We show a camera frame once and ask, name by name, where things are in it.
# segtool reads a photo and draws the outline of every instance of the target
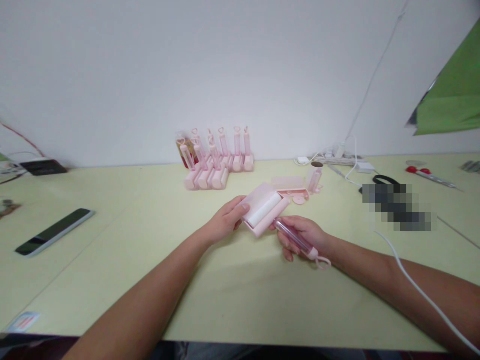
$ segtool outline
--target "person's right hand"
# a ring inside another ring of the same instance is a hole
[[[320,256],[330,258],[333,240],[316,222],[301,216],[283,216],[281,219],[288,226],[295,228],[305,240],[312,244],[318,250]],[[270,225],[270,230],[275,230],[275,226]],[[294,261],[292,253],[301,255],[305,259],[307,258],[301,253],[300,249],[280,231],[278,232],[278,240],[283,246],[283,256],[287,261]]]

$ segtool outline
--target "sticker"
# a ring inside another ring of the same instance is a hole
[[[39,312],[24,312],[6,330],[8,333],[25,333],[39,319]]]

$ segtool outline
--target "phone screen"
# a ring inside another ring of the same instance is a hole
[[[50,226],[47,230],[41,232],[33,239],[19,246],[15,251],[21,255],[30,255],[42,245],[46,244],[65,229],[69,228],[84,216],[88,215],[90,210],[78,209],[70,215],[64,217],[56,224]]]

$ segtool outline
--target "desk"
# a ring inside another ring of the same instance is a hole
[[[430,169],[435,176],[454,183],[463,192],[406,172],[407,160],[427,163],[422,168]],[[431,199],[432,209],[438,213],[440,218],[480,246],[480,175],[460,170],[460,167],[469,160],[480,160],[480,154],[368,158],[368,161],[380,174],[394,178],[402,184],[412,184],[416,193]]]
[[[0,220],[0,328],[4,329],[136,198],[139,168],[74,170],[55,176],[24,176],[0,186],[0,197],[21,204]],[[30,259],[21,244],[78,208],[96,211],[54,246]]]
[[[99,170],[76,170],[71,174],[87,171]],[[182,186],[185,169],[181,165],[143,167],[140,175],[135,167],[111,171],[124,172],[129,179],[140,176],[138,195],[26,307],[25,311],[41,313],[29,332],[82,335],[226,201],[250,193],[272,177],[307,174],[307,169],[291,161],[261,161],[256,163],[254,173],[232,174],[224,191],[189,192]],[[370,183],[372,176],[354,174],[352,179]],[[390,254],[388,245],[371,232],[372,214],[362,203],[358,188],[328,168],[321,183],[321,194],[302,206],[291,204],[284,215],[311,218],[329,233]],[[97,234],[89,222],[84,224],[83,236]],[[397,232],[382,223],[377,223],[376,228],[392,241],[403,258],[480,284],[480,251],[443,223],[432,232]],[[287,263],[274,232],[256,239],[244,226],[203,258],[164,339],[442,349],[397,311],[336,269],[320,272],[306,261]]]

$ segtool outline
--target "person's left hand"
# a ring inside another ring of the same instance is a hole
[[[242,216],[250,211],[250,205],[244,204],[235,208],[246,196],[237,196],[227,202],[199,231],[211,244],[225,239],[242,224]]]

